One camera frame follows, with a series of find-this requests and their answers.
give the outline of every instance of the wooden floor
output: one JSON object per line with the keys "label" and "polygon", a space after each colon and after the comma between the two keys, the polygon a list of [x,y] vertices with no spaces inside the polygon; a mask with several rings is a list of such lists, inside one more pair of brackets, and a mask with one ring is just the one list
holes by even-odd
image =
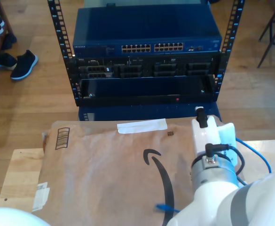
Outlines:
{"label": "wooden floor", "polygon": [[[83,0],[61,0],[69,38]],[[13,56],[30,49],[39,57],[31,75],[19,82],[0,70],[0,192],[14,149],[41,148],[41,133],[56,120],[77,120],[75,106],[46,0],[2,0],[18,43]],[[212,5],[225,34],[231,0]],[[275,46],[262,67],[267,47],[258,38],[273,13],[268,3],[247,0],[221,88],[218,106],[224,122],[233,122],[244,140],[275,139]]]}

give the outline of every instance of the white label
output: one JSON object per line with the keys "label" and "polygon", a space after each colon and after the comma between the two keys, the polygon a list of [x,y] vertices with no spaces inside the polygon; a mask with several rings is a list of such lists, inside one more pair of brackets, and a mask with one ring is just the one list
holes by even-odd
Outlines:
{"label": "white label", "polygon": [[167,129],[165,119],[155,119],[149,121],[137,121],[118,124],[118,132],[121,134],[142,133],[165,129]]}
{"label": "white label", "polygon": [[34,204],[32,208],[32,212],[41,210],[45,203],[47,202],[49,187],[47,187],[47,182],[38,184],[37,191],[35,194]]}

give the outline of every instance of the gray stripe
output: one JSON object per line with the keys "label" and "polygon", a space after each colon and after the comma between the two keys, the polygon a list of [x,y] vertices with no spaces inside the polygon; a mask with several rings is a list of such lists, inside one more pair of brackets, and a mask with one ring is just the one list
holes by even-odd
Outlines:
{"label": "gray stripe", "polygon": [[232,226],[246,226],[249,224],[246,213],[246,197],[251,185],[240,188],[231,201],[230,217]]}

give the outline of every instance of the chair leg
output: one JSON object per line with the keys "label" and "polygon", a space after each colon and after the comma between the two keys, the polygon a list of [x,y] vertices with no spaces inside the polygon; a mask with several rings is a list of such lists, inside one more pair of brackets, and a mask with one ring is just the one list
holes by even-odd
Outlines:
{"label": "chair leg", "polygon": [[270,41],[270,43],[269,43],[269,45],[268,45],[268,47],[267,47],[267,49],[266,49],[266,51],[265,51],[263,57],[262,57],[262,59],[260,60],[260,63],[259,63],[259,65],[258,65],[258,68],[259,68],[259,67],[261,66],[261,64],[263,63],[263,61],[264,61],[264,59],[265,59],[267,53],[269,52],[271,46],[273,45],[274,41],[275,41],[275,34],[274,34],[274,36],[272,37],[272,39],[271,39],[271,41]]}
{"label": "chair leg", "polygon": [[12,30],[12,27],[10,25],[10,22],[7,18],[7,15],[4,11],[4,8],[2,7],[2,4],[0,2],[0,17],[2,18],[2,20],[5,22],[6,26],[7,26],[7,31],[10,33],[10,34],[13,34],[13,30]]}
{"label": "chair leg", "polygon": [[272,37],[273,37],[273,24],[271,23],[269,27],[269,42],[271,42]]}
{"label": "chair leg", "polygon": [[268,30],[268,28],[269,28],[270,25],[272,24],[274,18],[275,18],[275,12],[274,12],[274,14],[271,16],[271,19],[269,20],[269,22],[268,22],[268,24],[266,25],[266,27],[265,27],[263,33],[261,34],[261,36],[260,36],[260,38],[259,38],[259,41],[261,41],[261,39],[264,37],[266,31]]}

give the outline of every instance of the blue cable plug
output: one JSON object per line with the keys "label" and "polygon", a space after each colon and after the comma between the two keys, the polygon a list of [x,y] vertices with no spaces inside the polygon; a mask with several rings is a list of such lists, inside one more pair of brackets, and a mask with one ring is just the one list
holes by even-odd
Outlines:
{"label": "blue cable plug", "polygon": [[176,212],[176,213],[179,213],[179,212],[180,212],[180,210],[173,209],[173,208],[171,208],[170,206],[165,205],[165,204],[156,204],[155,207],[156,207],[157,209],[159,209],[159,210],[164,211],[164,212],[168,212],[168,211],[174,211],[174,212]]}

